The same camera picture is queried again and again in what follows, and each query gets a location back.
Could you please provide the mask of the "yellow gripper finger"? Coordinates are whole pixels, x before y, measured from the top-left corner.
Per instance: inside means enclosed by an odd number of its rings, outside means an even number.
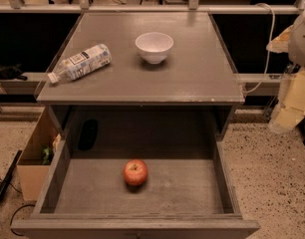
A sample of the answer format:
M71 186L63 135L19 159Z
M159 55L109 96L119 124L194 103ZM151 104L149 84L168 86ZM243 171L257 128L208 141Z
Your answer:
M285 75L281 81L278 103L273 109L268 127L276 133L292 130L305 118L305 68Z
M293 26L289 26L281 34L271 40L266 46L266 50L277 54L287 53L292 28Z

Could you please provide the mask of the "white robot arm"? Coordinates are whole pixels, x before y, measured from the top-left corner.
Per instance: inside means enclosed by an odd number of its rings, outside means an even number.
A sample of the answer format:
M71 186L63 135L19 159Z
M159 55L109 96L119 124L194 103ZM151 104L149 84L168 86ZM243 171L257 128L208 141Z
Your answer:
M266 46L273 53L287 53L300 69L282 77L278 104L273 109L269 128L276 133L292 130L305 118L305 9L294 23Z

